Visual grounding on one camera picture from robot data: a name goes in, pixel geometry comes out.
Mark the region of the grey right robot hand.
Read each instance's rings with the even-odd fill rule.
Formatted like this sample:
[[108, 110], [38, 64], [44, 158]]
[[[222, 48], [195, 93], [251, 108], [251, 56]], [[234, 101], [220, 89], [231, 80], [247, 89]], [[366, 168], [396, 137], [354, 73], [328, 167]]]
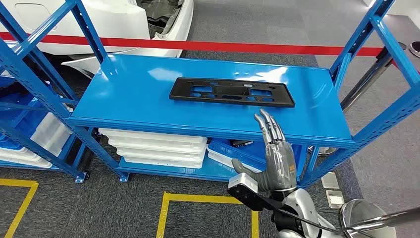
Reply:
[[237, 173], [246, 173], [258, 183], [260, 191], [282, 191], [295, 189], [297, 186], [296, 162], [291, 144], [276, 122], [264, 109], [260, 114], [254, 114], [265, 143], [266, 168], [255, 173], [243, 166], [238, 159], [232, 159], [232, 165]]

